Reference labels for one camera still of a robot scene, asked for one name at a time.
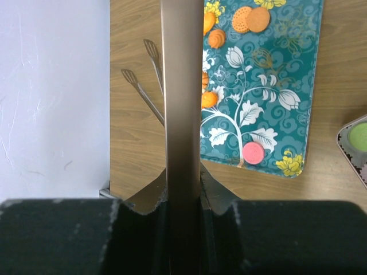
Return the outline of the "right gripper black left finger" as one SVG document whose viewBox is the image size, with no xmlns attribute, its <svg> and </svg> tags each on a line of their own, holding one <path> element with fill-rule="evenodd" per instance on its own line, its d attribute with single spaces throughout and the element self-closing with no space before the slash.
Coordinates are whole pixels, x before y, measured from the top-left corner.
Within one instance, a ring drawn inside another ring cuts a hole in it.
<svg viewBox="0 0 367 275">
<path fill-rule="evenodd" d="M 168 274 L 166 175 L 127 201 L 1 204 L 2 274 Z"/>
</svg>

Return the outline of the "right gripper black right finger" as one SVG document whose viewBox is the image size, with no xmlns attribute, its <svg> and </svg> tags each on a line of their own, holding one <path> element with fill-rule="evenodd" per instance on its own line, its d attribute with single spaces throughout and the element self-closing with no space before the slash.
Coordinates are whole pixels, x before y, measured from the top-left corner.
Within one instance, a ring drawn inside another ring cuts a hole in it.
<svg viewBox="0 0 367 275">
<path fill-rule="evenodd" d="M 365 274 L 366 213 L 348 201 L 242 200 L 201 167 L 202 274 Z"/>
</svg>

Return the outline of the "green sandwich cookie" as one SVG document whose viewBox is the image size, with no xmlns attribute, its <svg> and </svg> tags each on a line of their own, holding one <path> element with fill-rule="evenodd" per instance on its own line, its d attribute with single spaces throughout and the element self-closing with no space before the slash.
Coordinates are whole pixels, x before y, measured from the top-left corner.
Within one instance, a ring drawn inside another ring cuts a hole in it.
<svg viewBox="0 0 367 275">
<path fill-rule="evenodd" d="M 367 122 L 357 123 L 349 130 L 348 142 L 357 151 L 367 152 Z"/>
</svg>

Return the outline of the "beige tin lid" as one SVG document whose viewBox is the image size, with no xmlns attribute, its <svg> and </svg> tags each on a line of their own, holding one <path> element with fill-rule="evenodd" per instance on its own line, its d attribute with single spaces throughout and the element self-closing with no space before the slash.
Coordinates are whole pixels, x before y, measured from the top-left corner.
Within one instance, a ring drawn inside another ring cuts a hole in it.
<svg viewBox="0 0 367 275">
<path fill-rule="evenodd" d="M 200 272 L 203 1 L 161 1 L 170 272 Z"/>
</svg>

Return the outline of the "steel kitchen tongs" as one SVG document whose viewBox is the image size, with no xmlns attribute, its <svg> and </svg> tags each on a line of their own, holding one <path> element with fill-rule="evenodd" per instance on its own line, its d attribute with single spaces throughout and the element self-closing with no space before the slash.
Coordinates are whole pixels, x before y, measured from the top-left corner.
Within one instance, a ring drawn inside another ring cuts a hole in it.
<svg viewBox="0 0 367 275">
<path fill-rule="evenodd" d="M 165 118 L 161 106 L 164 92 L 160 52 L 156 43 L 152 40 L 143 38 L 142 43 L 146 53 L 143 64 L 148 65 L 148 68 L 144 69 L 142 73 L 138 73 L 138 77 L 128 68 L 122 68 L 120 72 L 126 82 L 135 89 L 159 123 L 165 126 Z"/>
</svg>

